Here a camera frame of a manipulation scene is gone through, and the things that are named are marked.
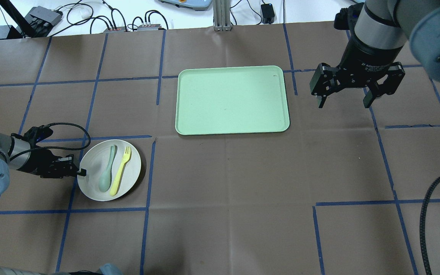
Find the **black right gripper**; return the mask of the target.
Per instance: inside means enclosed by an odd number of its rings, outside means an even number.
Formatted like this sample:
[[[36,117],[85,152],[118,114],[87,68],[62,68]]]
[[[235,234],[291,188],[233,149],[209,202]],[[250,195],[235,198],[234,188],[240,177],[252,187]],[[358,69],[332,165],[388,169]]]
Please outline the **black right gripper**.
[[[404,68],[395,61],[401,48],[374,49],[356,38],[349,39],[340,63],[332,67],[320,63],[310,80],[310,93],[323,108],[333,93],[349,88],[367,88],[364,108],[383,95],[393,95],[404,78]]]

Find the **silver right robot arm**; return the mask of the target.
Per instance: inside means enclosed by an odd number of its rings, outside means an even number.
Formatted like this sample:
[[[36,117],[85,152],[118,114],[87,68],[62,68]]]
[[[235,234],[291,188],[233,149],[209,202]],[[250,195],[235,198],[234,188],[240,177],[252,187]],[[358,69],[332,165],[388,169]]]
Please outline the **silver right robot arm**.
[[[311,78],[319,108],[347,88],[368,89],[365,108],[394,94],[405,76],[396,57],[407,42],[426,73],[440,82],[440,0],[365,0],[342,8],[334,27],[349,31],[350,38],[340,63],[320,63]]]

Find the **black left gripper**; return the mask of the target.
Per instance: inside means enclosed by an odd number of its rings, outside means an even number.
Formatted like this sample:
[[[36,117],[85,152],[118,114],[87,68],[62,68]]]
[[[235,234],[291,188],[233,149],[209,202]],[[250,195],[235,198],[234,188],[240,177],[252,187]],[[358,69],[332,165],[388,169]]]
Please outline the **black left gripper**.
[[[62,179],[65,176],[86,176],[85,169],[76,171],[74,155],[54,155],[49,149],[35,150],[30,153],[29,173],[43,179]]]

